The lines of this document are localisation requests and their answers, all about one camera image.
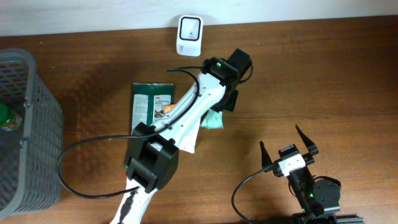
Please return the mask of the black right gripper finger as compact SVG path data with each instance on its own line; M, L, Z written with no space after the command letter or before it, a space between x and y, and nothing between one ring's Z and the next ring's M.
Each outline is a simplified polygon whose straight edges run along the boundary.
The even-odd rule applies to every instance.
M318 154L318 148L317 148L316 144L302 132L302 130L299 128L298 125L295 125L295 128L296 128L299 136L301 137L305 147L308 149L308 152L312 156Z
M259 142L260 148L261 148L261 164L262 168L269 167L273 165L273 162L265 148L265 145L262 141Z

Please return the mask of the mint green tissue pack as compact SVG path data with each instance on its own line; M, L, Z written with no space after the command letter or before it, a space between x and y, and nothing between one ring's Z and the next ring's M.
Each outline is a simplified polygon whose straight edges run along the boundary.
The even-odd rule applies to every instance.
M209 109L200 127L205 129L223 129L223 112Z

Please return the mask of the white cream tube gold cap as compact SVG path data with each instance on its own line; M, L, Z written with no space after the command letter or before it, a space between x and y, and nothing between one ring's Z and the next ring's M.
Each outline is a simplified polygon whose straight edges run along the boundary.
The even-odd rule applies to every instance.
M186 135L182 138L179 149L191 154L195 153L198 131L200 128L200 119L196 120Z

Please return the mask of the small orange box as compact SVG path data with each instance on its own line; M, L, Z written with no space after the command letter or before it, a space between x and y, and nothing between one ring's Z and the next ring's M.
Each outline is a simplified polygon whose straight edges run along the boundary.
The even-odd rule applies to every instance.
M174 108L174 106L175 106L175 105L167 105L167 106L164 106L164 112L165 112L165 114L169 113L170 110L172 110L172 109Z

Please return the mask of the green 3M gloves packet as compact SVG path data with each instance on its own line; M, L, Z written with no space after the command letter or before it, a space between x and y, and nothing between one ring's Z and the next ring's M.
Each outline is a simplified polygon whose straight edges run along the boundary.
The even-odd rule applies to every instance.
M139 123L150 126L166 115L166 107L173 104L174 85L171 83L132 84L133 130Z

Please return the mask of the green capped bottle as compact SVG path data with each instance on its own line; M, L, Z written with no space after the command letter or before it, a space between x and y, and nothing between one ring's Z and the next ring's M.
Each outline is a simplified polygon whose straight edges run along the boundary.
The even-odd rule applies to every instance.
M22 123L22 117L17 112L1 103L1 129L5 131L16 131L20 128Z

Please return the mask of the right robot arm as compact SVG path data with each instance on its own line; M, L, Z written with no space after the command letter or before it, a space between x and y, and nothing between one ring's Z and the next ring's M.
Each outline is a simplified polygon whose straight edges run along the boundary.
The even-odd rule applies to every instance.
M263 142L260 142L261 162L264 172L273 172L276 177L288 180L301 206L302 212L292 215L289 223L336 223L335 213L340 211L341 182L327 176L313 176L308 168L318 154L316 144L301 129L295 127L308 152L302 155L291 144L278 151L280 158L272 161Z

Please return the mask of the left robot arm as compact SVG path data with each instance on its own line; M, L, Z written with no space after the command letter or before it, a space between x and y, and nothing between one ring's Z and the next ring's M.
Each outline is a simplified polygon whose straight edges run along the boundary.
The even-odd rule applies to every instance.
M234 109L242 77L252 70L246 52L236 49L228 59L206 59L195 82L173 109L148 126L139 123L124 158L126 193L112 223L140 223L153 195L178 168L180 145L188 130L209 110Z

